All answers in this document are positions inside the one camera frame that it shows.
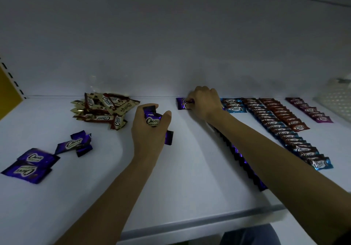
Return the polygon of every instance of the person's right hand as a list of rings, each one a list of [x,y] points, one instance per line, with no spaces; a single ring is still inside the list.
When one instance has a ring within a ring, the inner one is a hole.
[[[191,99],[194,100],[194,103],[187,104],[187,108],[193,110],[200,119],[206,122],[223,111],[220,98],[215,89],[210,90],[206,86],[197,86],[195,91],[189,93],[186,101],[191,101]]]

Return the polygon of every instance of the yellow panel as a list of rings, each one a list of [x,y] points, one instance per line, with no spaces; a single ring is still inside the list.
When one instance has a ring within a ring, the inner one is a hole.
[[[1,105],[0,105],[0,120],[6,116],[12,109],[14,109],[21,101],[22,98],[16,91],[14,85],[7,77],[7,75],[0,68],[0,92],[1,92]]]

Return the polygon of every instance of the person's left hand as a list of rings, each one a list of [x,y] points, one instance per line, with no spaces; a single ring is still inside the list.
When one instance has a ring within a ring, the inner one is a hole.
[[[165,143],[166,131],[171,123],[172,113],[166,111],[156,127],[150,127],[145,120],[143,107],[158,104],[148,103],[138,106],[132,126],[132,137],[134,142],[134,161],[156,165]]]

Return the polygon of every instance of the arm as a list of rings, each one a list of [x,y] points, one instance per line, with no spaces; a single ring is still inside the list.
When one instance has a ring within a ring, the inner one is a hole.
[[[129,214],[156,165],[171,122],[171,112],[167,111],[157,127],[148,126],[143,107],[150,105],[158,107],[157,104],[141,105],[135,113],[132,162],[55,245],[115,245],[119,240]]]
[[[285,148],[222,110],[215,89],[197,87],[195,114],[223,133],[317,244],[351,229],[351,195]]]

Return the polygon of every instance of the hand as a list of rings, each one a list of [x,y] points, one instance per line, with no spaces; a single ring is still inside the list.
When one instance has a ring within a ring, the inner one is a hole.
[[[206,122],[210,119],[221,113],[222,104],[220,98],[215,89],[209,89],[208,87],[197,86],[195,91],[189,93],[186,101],[194,100],[194,103],[189,103],[187,108],[190,108],[200,119],[205,120]]]
[[[134,159],[137,162],[156,165],[158,156],[165,144],[166,131],[171,123],[172,113],[166,111],[156,127],[150,127],[145,120],[143,107],[158,104],[148,103],[138,106],[132,126],[134,142]]]

